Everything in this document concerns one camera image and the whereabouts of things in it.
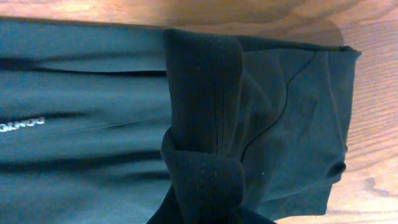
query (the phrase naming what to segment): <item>white logo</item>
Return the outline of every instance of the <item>white logo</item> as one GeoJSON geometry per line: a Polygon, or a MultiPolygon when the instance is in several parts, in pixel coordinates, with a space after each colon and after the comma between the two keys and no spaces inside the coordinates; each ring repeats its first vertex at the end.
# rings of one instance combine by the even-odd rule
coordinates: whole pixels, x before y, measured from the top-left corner
{"type": "Polygon", "coordinates": [[[0,133],[17,130],[19,128],[32,127],[36,124],[44,124],[44,117],[37,119],[28,119],[25,121],[8,122],[7,124],[0,124],[0,133]]]}

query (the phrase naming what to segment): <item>t-shirt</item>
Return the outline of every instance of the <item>t-shirt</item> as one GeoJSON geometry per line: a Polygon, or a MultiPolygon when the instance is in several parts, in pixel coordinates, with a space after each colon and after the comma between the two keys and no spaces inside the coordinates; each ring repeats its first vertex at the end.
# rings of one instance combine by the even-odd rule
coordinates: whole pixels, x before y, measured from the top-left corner
{"type": "Polygon", "coordinates": [[[325,213],[345,169],[360,52],[142,27],[0,30],[0,223],[325,213]],[[193,108],[204,113],[185,127],[193,108]],[[219,182],[200,175],[215,169],[219,182]],[[222,194],[189,185],[202,180],[222,194]]]}

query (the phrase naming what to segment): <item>wooden surface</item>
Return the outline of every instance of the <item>wooden surface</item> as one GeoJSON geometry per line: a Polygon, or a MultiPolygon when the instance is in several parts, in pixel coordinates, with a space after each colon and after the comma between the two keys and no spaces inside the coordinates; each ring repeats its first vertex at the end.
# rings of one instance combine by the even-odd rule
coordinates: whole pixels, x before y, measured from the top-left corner
{"type": "Polygon", "coordinates": [[[2,0],[0,16],[174,26],[362,51],[348,170],[333,186],[327,214],[278,223],[398,223],[398,1],[2,0]]]}

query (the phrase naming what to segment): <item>garment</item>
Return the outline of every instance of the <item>garment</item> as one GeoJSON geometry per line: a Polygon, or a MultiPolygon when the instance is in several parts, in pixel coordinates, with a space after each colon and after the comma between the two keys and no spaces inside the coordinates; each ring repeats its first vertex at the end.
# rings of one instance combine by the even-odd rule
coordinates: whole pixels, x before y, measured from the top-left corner
{"type": "Polygon", "coordinates": [[[241,66],[229,67],[243,81],[233,82],[235,126],[215,157],[243,168],[240,211],[325,213],[345,169],[359,52],[137,27],[2,21],[0,30],[0,223],[146,223],[161,212],[175,184],[160,153],[172,126],[166,74],[225,67],[215,62],[241,66]],[[35,125],[20,126],[27,120],[35,125]]]}

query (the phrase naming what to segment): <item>brown wood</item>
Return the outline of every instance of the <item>brown wood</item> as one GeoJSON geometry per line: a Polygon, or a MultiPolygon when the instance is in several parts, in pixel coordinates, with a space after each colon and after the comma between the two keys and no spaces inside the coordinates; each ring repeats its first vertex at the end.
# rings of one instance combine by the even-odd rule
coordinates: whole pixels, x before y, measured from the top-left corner
{"type": "Polygon", "coordinates": [[[278,223],[398,223],[398,1],[0,1],[8,18],[173,26],[258,35],[363,52],[354,85],[348,170],[328,212],[278,223]]]}

